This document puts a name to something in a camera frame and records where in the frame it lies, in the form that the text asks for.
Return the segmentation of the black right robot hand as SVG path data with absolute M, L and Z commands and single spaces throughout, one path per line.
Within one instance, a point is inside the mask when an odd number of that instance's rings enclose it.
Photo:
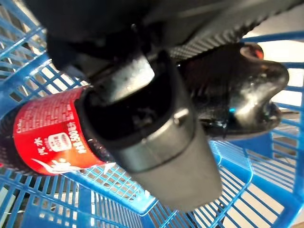
M 85 129 L 159 201 L 217 199 L 209 141 L 277 127 L 287 69 L 241 38 L 300 0 L 28 0 L 58 70 L 87 79 Z

